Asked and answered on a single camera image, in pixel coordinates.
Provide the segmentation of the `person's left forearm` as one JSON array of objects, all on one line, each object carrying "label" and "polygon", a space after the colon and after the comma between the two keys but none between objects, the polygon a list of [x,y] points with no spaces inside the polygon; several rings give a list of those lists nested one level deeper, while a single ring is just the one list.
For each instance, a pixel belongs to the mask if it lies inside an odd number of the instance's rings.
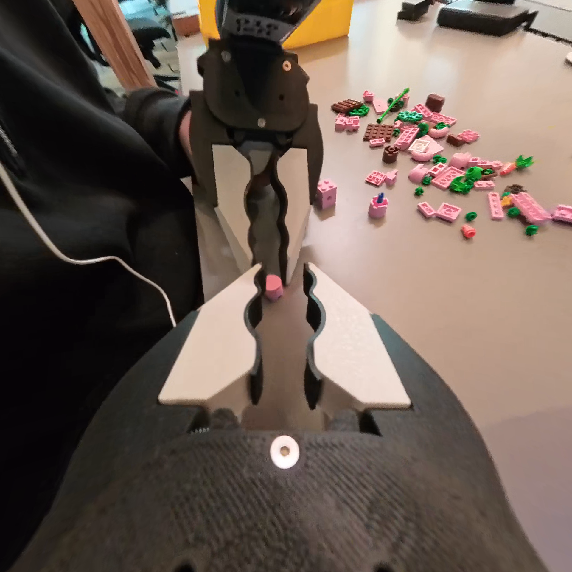
[{"label": "person's left forearm", "polygon": [[125,97],[120,117],[128,126],[129,145],[122,158],[125,169],[142,180],[163,182],[188,192],[185,180],[195,176],[192,158],[183,151],[178,127],[190,97],[159,88],[134,90]]}]

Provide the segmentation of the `small black device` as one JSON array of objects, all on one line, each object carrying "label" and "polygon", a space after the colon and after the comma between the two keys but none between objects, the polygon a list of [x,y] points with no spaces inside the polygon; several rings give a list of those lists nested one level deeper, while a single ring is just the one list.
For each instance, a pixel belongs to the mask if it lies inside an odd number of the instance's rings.
[{"label": "small black device", "polygon": [[452,1],[403,1],[397,12],[397,21],[424,22],[433,6],[447,6]]}]

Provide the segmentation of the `pink square brick with hole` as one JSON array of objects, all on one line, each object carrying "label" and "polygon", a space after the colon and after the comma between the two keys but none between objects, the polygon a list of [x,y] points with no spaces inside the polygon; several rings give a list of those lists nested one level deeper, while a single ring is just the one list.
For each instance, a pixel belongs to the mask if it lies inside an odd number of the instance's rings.
[{"label": "pink square brick with hole", "polygon": [[325,211],[336,205],[338,186],[331,179],[318,181],[316,190],[316,209]]}]

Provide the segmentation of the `black flat case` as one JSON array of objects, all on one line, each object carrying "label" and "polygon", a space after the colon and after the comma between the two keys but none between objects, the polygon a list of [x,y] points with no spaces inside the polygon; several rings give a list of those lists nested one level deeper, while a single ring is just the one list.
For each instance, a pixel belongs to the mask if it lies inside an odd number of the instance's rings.
[{"label": "black flat case", "polygon": [[504,37],[528,30],[538,15],[516,1],[451,1],[437,15],[436,24],[464,32]]}]

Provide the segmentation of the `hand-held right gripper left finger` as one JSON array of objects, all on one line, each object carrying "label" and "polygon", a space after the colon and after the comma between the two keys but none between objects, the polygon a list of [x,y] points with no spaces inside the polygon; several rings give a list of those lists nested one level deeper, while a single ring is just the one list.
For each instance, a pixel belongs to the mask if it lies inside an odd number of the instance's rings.
[{"label": "hand-held right gripper left finger", "polygon": [[266,274],[256,264],[196,312],[182,349],[163,385],[163,405],[203,410],[244,410],[262,394],[261,344]]}]

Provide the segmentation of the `black office chair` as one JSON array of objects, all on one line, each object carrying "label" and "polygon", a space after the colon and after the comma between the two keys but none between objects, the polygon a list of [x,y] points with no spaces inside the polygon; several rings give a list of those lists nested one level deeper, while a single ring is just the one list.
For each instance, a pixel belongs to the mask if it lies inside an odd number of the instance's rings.
[{"label": "black office chair", "polygon": [[157,86],[179,94],[180,76],[176,74],[169,62],[163,62],[156,54],[158,47],[161,47],[163,52],[168,52],[165,41],[170,41],[174,45],[175,37],[160,22],[150,18],[128,19],[127,24],[144,60],[151,66]]}]

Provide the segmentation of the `green toy rod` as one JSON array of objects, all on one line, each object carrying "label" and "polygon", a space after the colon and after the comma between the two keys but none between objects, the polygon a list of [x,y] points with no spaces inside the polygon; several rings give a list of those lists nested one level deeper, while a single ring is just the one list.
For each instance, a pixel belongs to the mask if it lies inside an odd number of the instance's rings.
[{"label": "green toy rod", "polygon": [[376,123],[383,123],[384,118],[391,113],[396,113],[403,110],[409,101],[410,88],[405,88],[398,96],[395,98],[389,98],[387,100],[387,108],[382,114],[377,118]]}]

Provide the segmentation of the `pile of pink green bricks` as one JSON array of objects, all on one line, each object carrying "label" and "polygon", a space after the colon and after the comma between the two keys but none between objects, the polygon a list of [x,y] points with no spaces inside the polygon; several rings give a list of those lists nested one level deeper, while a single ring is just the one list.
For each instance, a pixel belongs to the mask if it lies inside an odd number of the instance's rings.
[{"label": "pile of pink green bricks", "polygon": [[[361,108],[347,115],[334,112],[335,132],[357,133],[360,119],[367,117],[370,111],[375,112],[376,119],[368,124],[375,124],[377,118],[386,110],[387,100],[388,98],[376,98],[374,92],[365,90],[358,100],[363,102]],[[533,156],[526,157],[521,154],[508,162],[488,160],[469,152],[456,152],[447,157],[443,154],[445,148],[442,143],[461,148],[475,143],[480,138],[480,133],[471,129],[452,132],[451,129],[457,123],[456,118],[443,112],[433,113],[427,109],[425,103],[417,104],[411,109],[407,106],[408,104],[401,111],[388,114],[383,120],[383,124],[393,124],[395,127],[394,136],[389,143],[383,139],[364,142],[368,143],[370,149],[381,149],[382,152],[386,146],[395,145],[400,149],[399,156],[405,154],[409,157],[413,166],[407,179],[416,184],[415,197],[423,197],[425,188],[429,186],[456,196],[467,196],[474,190],[486,192],[490,218],[493,221],[502,221],[505,218],[520,219],[526,224],[524,233],[528,237],[535,236],[540,226],[547,223],[571,225],[571,205],[558,204],[549,211],[521,184],[512,183],[500,192],[496,190],[496,184],[502,182],[502,177],[530,168],[534,164]],[[434,141],[428,153],[410,153],[408,148],[411,143],[424,136],[431,137]]]}]

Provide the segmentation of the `person's left hand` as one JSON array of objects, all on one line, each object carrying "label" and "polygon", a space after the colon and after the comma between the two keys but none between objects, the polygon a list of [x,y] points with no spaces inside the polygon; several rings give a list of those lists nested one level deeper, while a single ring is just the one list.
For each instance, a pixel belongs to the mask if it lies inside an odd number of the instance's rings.
[{"label": "person's left hand", "polygon": [[192,111],[190,108],[188,108],[182,115],[180,124],[178,126],[178,138],[180,140],[180,145],[189,160],[192,158],[192,148],[190,145],[191,117]]}]

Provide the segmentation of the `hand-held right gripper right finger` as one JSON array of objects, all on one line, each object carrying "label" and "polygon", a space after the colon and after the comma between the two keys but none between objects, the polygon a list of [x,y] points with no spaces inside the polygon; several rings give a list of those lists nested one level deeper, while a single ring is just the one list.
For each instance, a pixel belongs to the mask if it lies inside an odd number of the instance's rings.
[{"label": "hand-held right gripper right finger", "polygon": [[306,346],[304,392],[311,410],[405,410],[411,407],[378,332],[380,318],[315,264],[303,269]]}]

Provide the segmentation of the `wooden post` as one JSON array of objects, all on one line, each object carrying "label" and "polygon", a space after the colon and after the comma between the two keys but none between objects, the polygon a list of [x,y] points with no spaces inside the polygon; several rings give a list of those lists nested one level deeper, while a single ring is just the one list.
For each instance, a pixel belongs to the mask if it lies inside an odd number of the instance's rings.
[{"label": "wooden post", "polygon": [[126,91],[156,87],[118,1],[73,3],[121,86]]}]

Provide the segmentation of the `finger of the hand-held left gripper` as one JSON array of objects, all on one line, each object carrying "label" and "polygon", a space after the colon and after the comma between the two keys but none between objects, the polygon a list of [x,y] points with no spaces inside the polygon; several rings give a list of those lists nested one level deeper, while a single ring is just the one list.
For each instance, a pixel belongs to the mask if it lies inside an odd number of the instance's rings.
[{"label": "finger of the hand-held left gripper", "polygon": [[240,271],[247,271],[254,255],[248,235],[251,221],[245,206],[251,183],[250,161],[235,147],[214,145],[213,166],[217,193],[215,213]]},{"label": "finger of the hand-held left gripper", "polygon": [[288,285],[294,274],[311,211],[307,151],[290,148],[276,160],[273,187],[279,202],[277,230],[280,277]]}]

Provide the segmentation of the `yellow plastic bin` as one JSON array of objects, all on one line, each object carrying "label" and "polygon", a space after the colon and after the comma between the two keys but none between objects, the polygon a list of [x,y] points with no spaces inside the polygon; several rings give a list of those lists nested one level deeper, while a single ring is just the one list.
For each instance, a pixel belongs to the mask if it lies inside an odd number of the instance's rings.
[{"label": "yellow plastic bin", "polygon": [[[198,1],[198,20],[205,45],[219,39],[215,1]],[[287,50],[345,37],[349,33],[354,1],[321,1],[300,27],[284,42]]]}]

